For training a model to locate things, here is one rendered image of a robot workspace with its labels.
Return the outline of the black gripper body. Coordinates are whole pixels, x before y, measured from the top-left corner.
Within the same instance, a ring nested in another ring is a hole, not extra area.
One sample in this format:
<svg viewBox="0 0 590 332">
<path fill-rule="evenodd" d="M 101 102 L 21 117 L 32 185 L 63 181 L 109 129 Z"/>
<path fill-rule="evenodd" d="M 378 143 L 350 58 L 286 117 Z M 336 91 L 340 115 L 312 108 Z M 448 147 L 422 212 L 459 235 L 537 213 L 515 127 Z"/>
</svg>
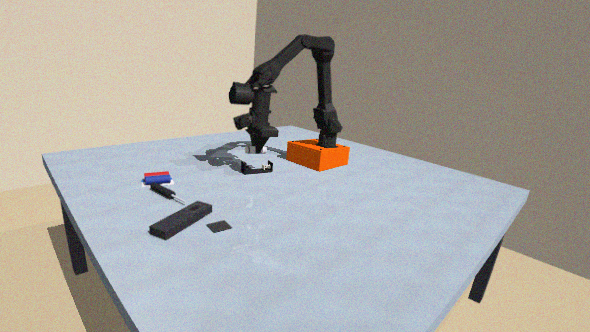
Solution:
<svg viewBox="0 0 590 332">
<path fill-rule="evenodd" d="M 247 126 L 248 130 L 256 131 L 256 135 L 261 137 L 278 137 L 278 129 L 270 126 L 268 122 L 268 115 L 271 113 L 269 106 L 251 105 L 249 107 L 255 113 L 256 127 Z"/>
</svg>

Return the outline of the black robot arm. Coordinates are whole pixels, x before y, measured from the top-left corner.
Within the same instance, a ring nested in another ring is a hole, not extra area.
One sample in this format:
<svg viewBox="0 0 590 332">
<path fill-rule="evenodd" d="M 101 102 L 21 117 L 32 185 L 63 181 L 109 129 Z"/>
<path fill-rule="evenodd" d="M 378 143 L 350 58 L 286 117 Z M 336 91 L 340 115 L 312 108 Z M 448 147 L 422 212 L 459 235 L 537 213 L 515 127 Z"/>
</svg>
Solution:
<svg viewBox="0 0 590 332">
<path fill-rule="evenodd" d="M 295 39 L 278 52 L 272 59 L 254 69 L 246 83 L 233 81 L 229 92 L 229 101 L 235 105 L 269 106 L 271 93 L 277 93 L 271 85 L 286 66 L 304 48 L 311 49 L 317 63 L 318 98 L 317 108 L 313 108 L 317 128 L 321 129 L 316 145 L 324 148 L 337 148 L 337 133 L 342 125 L 332 103 L 332 78 L 330 61 L 334 55 L 335 43 L 330 36 L 297 35 Z M 268 87 L 263 87 L 269 85 Z M 258 89 L 253 89 L 258 87 Z M 237 130 L 250 126 L 256 127 L 255 113 L 249 108 L 248 113 L 234 117 Z"/>
</svg>

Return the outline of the black screwdriver with silver shaft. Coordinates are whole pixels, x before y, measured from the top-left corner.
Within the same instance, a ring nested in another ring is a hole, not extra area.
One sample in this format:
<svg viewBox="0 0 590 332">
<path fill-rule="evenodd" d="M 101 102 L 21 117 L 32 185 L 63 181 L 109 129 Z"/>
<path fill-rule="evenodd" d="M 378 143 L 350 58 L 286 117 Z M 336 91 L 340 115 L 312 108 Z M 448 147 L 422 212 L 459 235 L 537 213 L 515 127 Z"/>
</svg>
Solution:
<svg viewBox="0 0 590 332">
<path fill-rule="evenodd" d="M 169 199 L 176 198 L 176 199 L 179 199 L 180 201 L 182 201 L 184 203 L 187 203 L 187 201 L 185 201 L 185 200 L 179 198 L 178 196 L 176 196 L 176 192 L 175 191 L 173 191 L 173 190 L 171 190 L 169 188 L 166 188 L 166 187 L 164 187 L 161 184 L 157 184 L 157 183 L 153 183 L 152 182 L 151 183 L 151 189 L 154 190 L 154 191 L 156 191 L 156 192 L 158 192 L 158 193 L 160 193 L 160 194 L 162 194 L 162 195 L 164 195 L 165 197 L 167 197 Z"/>
</svg>

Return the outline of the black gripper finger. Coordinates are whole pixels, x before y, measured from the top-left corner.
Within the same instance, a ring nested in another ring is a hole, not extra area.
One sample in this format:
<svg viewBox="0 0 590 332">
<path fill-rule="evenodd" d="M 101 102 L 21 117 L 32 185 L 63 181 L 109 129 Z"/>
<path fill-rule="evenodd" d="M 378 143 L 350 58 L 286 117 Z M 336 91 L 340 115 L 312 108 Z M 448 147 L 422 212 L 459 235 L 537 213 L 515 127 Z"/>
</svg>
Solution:
<svg viewBox="0 0 590 332">
<path fill-rule="evenodd" d="M 248 132 L 248 134 L 250 135 L 250 139 L 251 139 L 251 144 L 252 144 L 252 146 L 255 146 L 255 137 L 252 135 L 252 133 L 256 133 L 256 131 L 251 131 L 251 130 L 248 130 L 248 129 L 245 129 L 245 130 L 246 130 L 246 131 Z"/>
<path fill-rule="evenodd" d="M 261 137 L 261 136 L 256 135 L 256 133 L 252 133 L 252 135 L 255 137 L 256 154 L 259 154 L 260 151 L 262 150 L 262 148 L 264 147 L 265 143 L 267 142 L 267 140 L 270 137 Z"/>
</svg>

